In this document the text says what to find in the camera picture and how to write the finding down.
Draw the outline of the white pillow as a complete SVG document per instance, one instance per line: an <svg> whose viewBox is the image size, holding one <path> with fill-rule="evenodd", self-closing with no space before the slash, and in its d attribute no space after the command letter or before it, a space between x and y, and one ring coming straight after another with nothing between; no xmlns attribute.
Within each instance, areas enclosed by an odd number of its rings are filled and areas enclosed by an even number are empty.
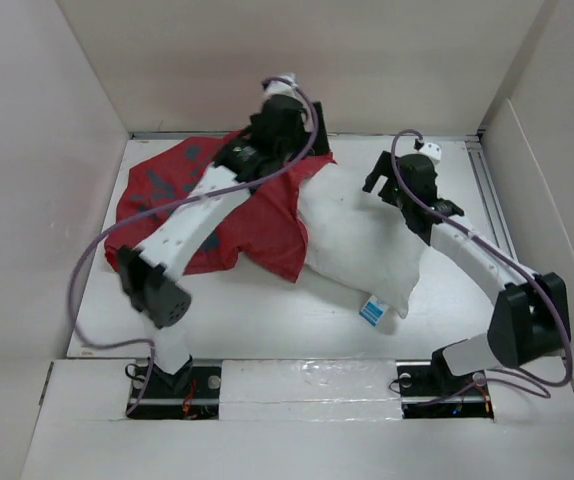
<svg viewBox="0 0 574 480"><path fill-rule="evenodd" d="M297 215L309 268L408 315L427 246L400 210L364 192L356 172L331 163L301 184Z"/></svg>

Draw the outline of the red patterned pillowcase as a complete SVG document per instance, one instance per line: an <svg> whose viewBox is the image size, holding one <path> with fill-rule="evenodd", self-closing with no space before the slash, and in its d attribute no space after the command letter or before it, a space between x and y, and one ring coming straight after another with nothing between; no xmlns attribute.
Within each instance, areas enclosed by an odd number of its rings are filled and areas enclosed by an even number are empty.
<svg viewBox="0 0 574 480"><path fill-rule="evenodd" d="M129 170L127 186L115 209L118 221L186 198L202 178L213 155L236 136L189 137ZM234 210L193 255L187 275L232 269L240 254L293 283L303 268L308 245L299 220L301 184L334 162L333 154L309 156L286 174L264 183Z"/></svg>

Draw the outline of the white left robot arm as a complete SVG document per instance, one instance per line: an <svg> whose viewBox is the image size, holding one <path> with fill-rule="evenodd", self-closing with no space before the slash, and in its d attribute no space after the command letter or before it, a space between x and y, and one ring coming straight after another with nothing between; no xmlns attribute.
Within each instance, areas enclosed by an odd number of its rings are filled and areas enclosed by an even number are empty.
<svg viewBox="0 0 574 480"><path fill-rule="evenodd" d="M186 203L172 208L136 246L118 249L121 288L145 318L153 347L151 370L163 393L183 394L191 378L193 358L179 322L192 301L180 285L192 257L262 186L293 172L302 159L329 151L320 102L272 95L248 126L210 154Z"/></svg>

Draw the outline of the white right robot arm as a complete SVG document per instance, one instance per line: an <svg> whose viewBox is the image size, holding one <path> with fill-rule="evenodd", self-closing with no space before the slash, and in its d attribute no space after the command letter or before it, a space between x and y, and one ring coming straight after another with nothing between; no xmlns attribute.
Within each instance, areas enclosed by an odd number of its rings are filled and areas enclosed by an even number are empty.
<svg viewBox="0 0 574 480"><path fill-rule="evenodd" d="M429 381L450 394L484 370L510 374L540 386L560 388L572 380L568 362L558 381L526 370L541 357L571 353L564 280L540 274L510 258L474 230L464 211L438 195L431 158L416 151L402 157L384 151L366 176L363 191L385 181L378 197L402 214L405 229L455 263L488 297L493 310L482 333L434 351Z"/></svg>

